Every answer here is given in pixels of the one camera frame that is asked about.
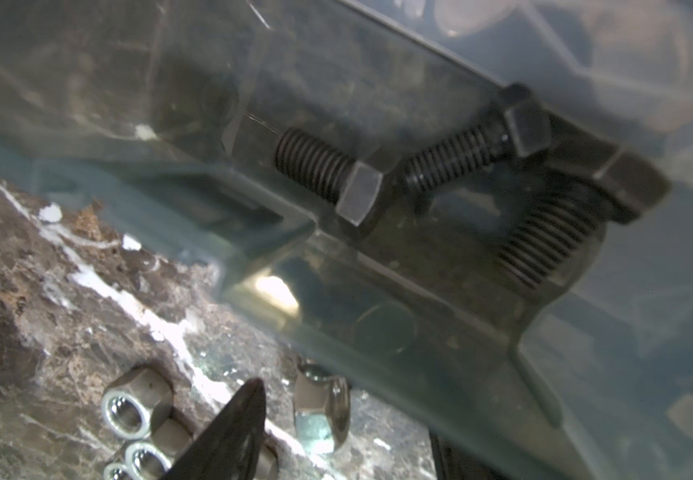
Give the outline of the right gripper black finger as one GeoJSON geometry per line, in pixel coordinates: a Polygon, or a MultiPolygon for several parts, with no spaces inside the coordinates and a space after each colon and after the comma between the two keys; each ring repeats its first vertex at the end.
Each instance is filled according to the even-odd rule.
{"type": "Polygon", "coordinates": [[[266,390],[252,378],[176,460],[163,480],[252,479],[264,443],[266,390]]]}

